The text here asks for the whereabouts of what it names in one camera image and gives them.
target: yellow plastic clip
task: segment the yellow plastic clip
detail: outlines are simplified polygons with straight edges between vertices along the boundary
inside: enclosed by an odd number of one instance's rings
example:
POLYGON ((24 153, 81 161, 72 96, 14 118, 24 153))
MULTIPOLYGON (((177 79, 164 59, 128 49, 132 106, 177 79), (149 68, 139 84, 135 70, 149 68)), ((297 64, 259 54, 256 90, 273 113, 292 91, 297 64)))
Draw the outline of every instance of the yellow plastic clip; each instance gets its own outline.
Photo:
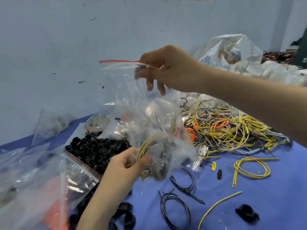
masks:
POLYGON ((215 170, 216 170, 216 162, 213 162, 213 163, 212 163, 211 169, 212 169, 212 171, 215 171, 215 170))

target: blue table surface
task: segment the blue table surface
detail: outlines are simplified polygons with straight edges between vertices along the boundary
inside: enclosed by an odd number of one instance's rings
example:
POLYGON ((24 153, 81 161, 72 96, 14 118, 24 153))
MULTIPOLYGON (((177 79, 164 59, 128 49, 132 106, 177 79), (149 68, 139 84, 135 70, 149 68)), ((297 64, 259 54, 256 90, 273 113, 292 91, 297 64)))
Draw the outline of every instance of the blue table surface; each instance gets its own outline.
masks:
MULTIPOLYGON (((50 148, 64 144, 79 123, 85 122, 88 118, 89 116, 73 121, 70 128, 49 140, 50 148)), ((31 140, 32 136, 28 136, 2 145, 0 149, 13 150, 29 147, 31 140)), ((244 156, 225 153, 221 155, 221 158, 215 159, 216 171, 212 171, 210 165, 205 165, 202 172, 193 172, 197 184, 194 194, 202 199, 206 205, 198 203, 175 188, 174 193, 183 198, 190 208, 192 215, 190 229, 198 229, 199 221, 214 203, 238 191, 243 193, 222 202, 210 212, 203 221, 201 229, 306 229, 307 149, 294 142, 290 150, 289 147, 280 146, 273 150, 273 154, 280 160, 265 162, 271 169, 270 177, 250 179, 239 174, 236 188, 232 188, 235 171, 233 164, 244 156), (217 180, 218 169, 223 171, 221 180, 217 180), (250 205, 259 214, 260 221, 257 224, 250 225, 235 213, 235 209, 242 204, 250 205)), ((263 158, 271 157, 271 155, 259 153, 254 157, 263 158)), ((258 173, 257 171, 260 171, 261 174, 264 173, 263 167, 256 162, 244 163, 242 168, 255 174, 258 173)), ((174 171, 173 175, 181 186, 190 185, 190 177, 183 171, 174 171)), ((135 230, 170 229, 161 215, 158 190, 169 192, 173 188, 174 185, 169 179, 163 182, 152 179, 135 182, 132 195, 125 200, 134 206, 133 214, 137 219, 135 230)), ((186 214, 181 204, 170 200, 166 204, 166 210, 176 226, 183 228, 186 225, 186 214)), ((119 229, 123 229, 123 218, 117 220, 116 223, 119 229)))

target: white wall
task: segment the white wall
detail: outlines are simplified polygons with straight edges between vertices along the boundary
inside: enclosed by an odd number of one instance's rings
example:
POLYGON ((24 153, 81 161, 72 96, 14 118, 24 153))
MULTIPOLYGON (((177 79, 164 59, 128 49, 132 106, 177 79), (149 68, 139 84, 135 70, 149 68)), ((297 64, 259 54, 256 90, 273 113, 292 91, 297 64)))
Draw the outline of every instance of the white wall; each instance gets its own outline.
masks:
POLYGON ((0 144, 32 134, 41 108, 82 117, 99 110, 98 93, 99 102, 112 101, 116 84, 102 76, 99 60, 138 60, 167 44, 192 53, 232 33, 262 50, 280 48, 273 36, 283 34, 277 22, 286 3, 0 0, 0 144))
POLYGON ((303 36, 307 27, 307 0, 294 0, 280 51, 289 49, 293 41, 303 36))

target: hand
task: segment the hand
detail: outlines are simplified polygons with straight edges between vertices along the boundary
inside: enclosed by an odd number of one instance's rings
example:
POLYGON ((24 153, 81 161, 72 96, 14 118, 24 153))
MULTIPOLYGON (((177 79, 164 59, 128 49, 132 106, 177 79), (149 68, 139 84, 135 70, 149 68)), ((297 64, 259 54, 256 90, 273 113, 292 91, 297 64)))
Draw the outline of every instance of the hand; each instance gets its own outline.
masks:
POLYGON ((107 228, 110 218, 127 197, 134 181, 152 162, 151 156, 146 154, 129 167, 137 151, 137 148, 131 147, 111 158, 96 192, 79 221, 78 229, 107 228))
POLYGON ((203 78, 212 68, 203 65, 178 46, 165 46, 142 55, 140 63, 153 68, 141 68, 136 71, 136 79, 146 78, 147 90, 152 91, 154 80, 161 95, 165 95, 165 87, 182 92, 197 92, 204 85, 203 78))

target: small yellow wire piece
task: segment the small yellow wire piece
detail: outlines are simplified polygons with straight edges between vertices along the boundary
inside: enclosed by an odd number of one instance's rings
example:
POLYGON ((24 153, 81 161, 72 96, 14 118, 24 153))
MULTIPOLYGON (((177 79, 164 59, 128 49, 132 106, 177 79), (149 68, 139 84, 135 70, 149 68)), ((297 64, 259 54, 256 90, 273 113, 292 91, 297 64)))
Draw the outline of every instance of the small yellow wire piece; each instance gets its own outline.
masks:
POLYGON ((264 163, 263 161, 274 161, 274 160, 279 160, 279 158, 277 157, 273 157, 273 158, 254 158, 254 157, 245 157, 241 160, 238 160, 236 163, 234 163, 234 167, 235 167, 235 174, 233 176, 233 182, 232 182, 232 187, 237 186, 237 180, 238 180, 238 173, 247 176, 249 178, 257 178, 257 179, 262 179, 262 178, 266 178, 268 176, 270 176, 271 174, 271 170, 270 168, 267 166, 266 163, 264 163), (251 161, 255 161, 258 162, 260 165, 262 165, 264 167, 264 174, 263 175, 258 175, 258 174, 252 174, 244 169, 241 168, 241 164, 244 162, 251 162, 251 161))
POLYGON ((215 171, 215 170, 216 170, 216 162, 213 162, 213 163, 212 163, 211 169, 212 169, 212 171, 215 171))
POLYGON ((205 213, 205 215, 202 217, 201 221, 199 222, 198 230, 201 229, 201 224, 202 224, 203 220, 204 220, 204 219, 206 218, 206 216, 210 213, 210 211, 212 211, 212 209, 215 208, 215 206, 217 206, 217 205, 220 204, 221 202, 224 202, 224 201, 226 201, 227 199, 230 199, 230 198, 232 198, 232 197, 235 197, 235 196, 237 196, 237 195, 239 195, 239 194, 241 194, 241 193, 242 193, 242 191, 239 191, 239 192, 237 192, 237 193, 235 193, 235 194, 229 195, 228 197, 221 199, 220 201, 216 202, 212 207, 210 207, 210 209, 205 213))

